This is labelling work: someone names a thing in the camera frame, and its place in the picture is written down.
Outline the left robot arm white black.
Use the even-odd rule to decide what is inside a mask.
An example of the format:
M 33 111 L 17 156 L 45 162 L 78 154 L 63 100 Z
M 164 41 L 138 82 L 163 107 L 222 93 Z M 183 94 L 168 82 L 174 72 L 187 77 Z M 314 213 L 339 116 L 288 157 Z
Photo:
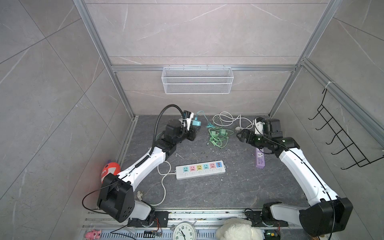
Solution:
M 170 108 L 181 114 L 179 120 L 171 120 L 158 135 L 161 117 Z M 139 184 L 160 164 L 164 163 L 184 140 L 193 141 L 200 126 L 193 124 L 194 113 L 183 111 L 175 104 L 164 107 L 157 117 L 152 144 L 149 150 L 127 169 L 114 175 L 105 176 L 97 200 L 96 213 L 108 215 L 119 223 L 127 219 L 137 220 L 150 226 L 155 220 L 156 209 L 153 205 L 135 199 L 134 193 Z

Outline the pink toy pig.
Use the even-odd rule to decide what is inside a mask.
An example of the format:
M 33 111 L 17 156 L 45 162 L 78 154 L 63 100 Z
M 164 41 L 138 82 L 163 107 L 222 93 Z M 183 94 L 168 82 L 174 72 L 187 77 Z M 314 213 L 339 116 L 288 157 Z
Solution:
M 85 234 L 86 240 L 100 240 L 102 236 L 102 230 L 92 230 Z

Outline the white plush toy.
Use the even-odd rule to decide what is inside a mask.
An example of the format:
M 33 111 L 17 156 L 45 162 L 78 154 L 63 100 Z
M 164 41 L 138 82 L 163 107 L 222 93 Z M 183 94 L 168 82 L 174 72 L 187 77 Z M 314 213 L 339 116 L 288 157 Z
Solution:
M 225 220 L 215 233 L 217 240 L 263 240 L 263 232 L 252 226 L 252 222 L 240 218 Z

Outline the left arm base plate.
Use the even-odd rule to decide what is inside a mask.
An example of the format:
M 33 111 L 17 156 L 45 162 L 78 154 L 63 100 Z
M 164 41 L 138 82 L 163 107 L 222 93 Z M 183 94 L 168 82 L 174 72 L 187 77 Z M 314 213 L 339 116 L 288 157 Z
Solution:
M 155 211 L 150 214 L 145 220 L 132 219 L 129 220 L 129 227 L 152 227 L 157 228 L 160 225 L 161 228 L 168 226 L 170 212 L 167 211 Z

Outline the aluminium front rail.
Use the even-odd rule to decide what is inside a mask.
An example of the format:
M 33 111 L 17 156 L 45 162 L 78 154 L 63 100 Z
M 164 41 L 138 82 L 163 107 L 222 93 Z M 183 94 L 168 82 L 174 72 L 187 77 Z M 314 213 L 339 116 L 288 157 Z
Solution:
M 102 240 L 171 240 L 176 227 L 187 222 L 195 228 L 198 240 L 214 240 L 216 230 L 231 218 L 251 221 L 267 239 L 310 239 L 307 234 L 297 232 L 302 230 L 301 226 L 286 222 L 265 223 L 261 209 L 249 208 L 160 209 L 156 211 L 155 221 L 149 227 L 141 225 L 138 220 L 118 223 L 111 217 L 90 212 L 77 239 L 84 240 L 92 231 L 101 231 Z

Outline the purple small power strip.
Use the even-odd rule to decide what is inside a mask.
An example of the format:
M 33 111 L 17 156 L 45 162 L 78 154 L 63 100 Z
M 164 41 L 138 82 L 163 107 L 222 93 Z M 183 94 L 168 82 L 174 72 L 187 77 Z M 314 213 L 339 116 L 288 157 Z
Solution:
M 265 154 L 260 149 L 255 149 L 255 164 L 259 169 L 263 169 L 265 167 Z

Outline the white analog clock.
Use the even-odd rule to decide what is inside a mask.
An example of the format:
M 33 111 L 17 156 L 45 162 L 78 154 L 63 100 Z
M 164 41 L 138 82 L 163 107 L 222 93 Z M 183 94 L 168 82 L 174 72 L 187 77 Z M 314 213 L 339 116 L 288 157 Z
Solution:
M 197 237 L 197 230 L 189 222 L 182 222 L 174 228 L 173 240 L 197 240 Z

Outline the white multicolour power strip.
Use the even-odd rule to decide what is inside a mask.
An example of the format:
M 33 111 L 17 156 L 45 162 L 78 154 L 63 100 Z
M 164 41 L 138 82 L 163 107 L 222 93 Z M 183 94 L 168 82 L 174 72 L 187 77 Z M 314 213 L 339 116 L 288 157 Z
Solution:
M 176 179 L 186 180 L 213 175 L 220 175 L 226 172 L 223 161 L 213 161 L 205 163 L 197 163 L 191 165 L 183 165 L 176 167 Z

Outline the red toy vacuum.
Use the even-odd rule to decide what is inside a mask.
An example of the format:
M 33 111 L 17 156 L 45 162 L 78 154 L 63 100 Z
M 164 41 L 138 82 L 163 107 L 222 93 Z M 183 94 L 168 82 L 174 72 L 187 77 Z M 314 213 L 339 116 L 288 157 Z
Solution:
M 101 172 L 101 183 L 103 183 L 105 177 L 108 174 L 117 175 L 121 171 L 121 167 L 118 163 L 108 160 L 107 164 L 104 166 Z

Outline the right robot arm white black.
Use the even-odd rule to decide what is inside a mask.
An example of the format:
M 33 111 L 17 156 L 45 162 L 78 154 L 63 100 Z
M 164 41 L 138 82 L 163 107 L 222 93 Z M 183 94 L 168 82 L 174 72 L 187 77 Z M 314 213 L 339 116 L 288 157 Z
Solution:
M 267 225 L 287 222 L 301 226 L 311 237 L 332 236 L 345 230 L 353 211 L 348 198 L 341 198 L 315 171 L 298 143 L 284 137 L 277 119 L 254 119 L 253 130 L 243 129 L 237 138 L 259 150 L 267 148 L 290 170 L 302 188 L 309 207 L 300 209 L 280 202 L 264 204 L 261 219 Z

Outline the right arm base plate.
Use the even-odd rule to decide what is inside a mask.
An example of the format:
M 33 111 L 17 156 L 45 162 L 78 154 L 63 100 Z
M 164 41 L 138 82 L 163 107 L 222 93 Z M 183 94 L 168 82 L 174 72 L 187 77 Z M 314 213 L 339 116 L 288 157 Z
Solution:
M 245 209 L 246 219 L 252 222 L 252 227 L 288 227 L 285 221 L 280 221 L 269 217 L 263 210 Z

